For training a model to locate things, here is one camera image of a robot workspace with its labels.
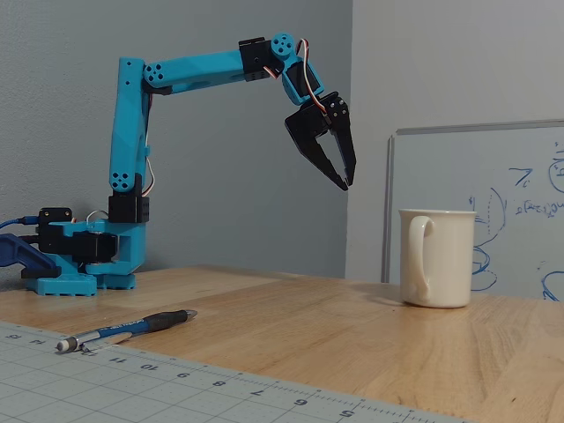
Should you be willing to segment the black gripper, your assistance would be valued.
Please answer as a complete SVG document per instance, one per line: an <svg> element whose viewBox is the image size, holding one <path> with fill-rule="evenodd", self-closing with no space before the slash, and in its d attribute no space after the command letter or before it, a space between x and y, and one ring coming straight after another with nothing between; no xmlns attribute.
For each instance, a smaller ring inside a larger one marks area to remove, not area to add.
<svg viewBox="0 0 564 423"><path fill-rule="evenodd" d="M356 168L349 107L338 91L328 93L318 100L325 111L309 101L285 119L285 126L300 154L339 188L347 191L348 186L353 185ZM338 143L345 166L346 183L317 143L317 139L327 133Z"/></svg>

